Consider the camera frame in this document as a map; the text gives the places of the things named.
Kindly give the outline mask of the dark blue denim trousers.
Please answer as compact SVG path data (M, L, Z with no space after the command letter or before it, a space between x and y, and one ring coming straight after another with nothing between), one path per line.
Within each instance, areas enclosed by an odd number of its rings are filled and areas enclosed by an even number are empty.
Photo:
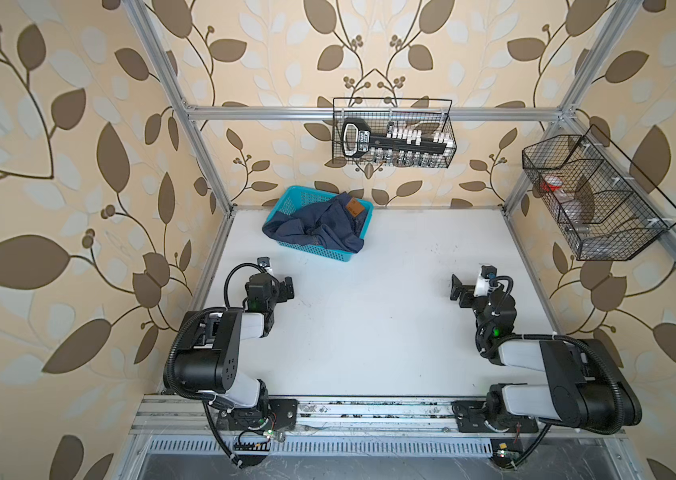
M275 211L262 232L288 246L318 247L356 254L364 247L362 231L370 210L343 192L328 200L306 204L292 213Z

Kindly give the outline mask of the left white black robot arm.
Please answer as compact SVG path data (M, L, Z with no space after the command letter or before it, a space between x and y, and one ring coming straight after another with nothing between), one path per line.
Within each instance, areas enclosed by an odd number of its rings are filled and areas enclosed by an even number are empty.
M269 258L239 264L224 281L224 305L186 313L167 357L166 388L201 403L214 440L239 469L259 464L296 425L299 402L271 399L240 361L241 343L267 337L275 307L293 298L292 279L277 279Z

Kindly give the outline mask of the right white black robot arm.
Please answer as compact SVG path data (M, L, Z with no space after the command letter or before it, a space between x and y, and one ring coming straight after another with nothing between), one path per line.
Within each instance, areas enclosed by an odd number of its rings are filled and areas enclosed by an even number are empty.
M459 432L535 434L527 447L502 445L493 455L497 467L518 469L554 427L613 435L638 425L643 418L641 403L604 343L515 332L513 287L510 276L484 265L472 284L453 276L449 297L474 314L474 343L481 358L496 366L541 373L545 380L497 383L481 401L452 402Z

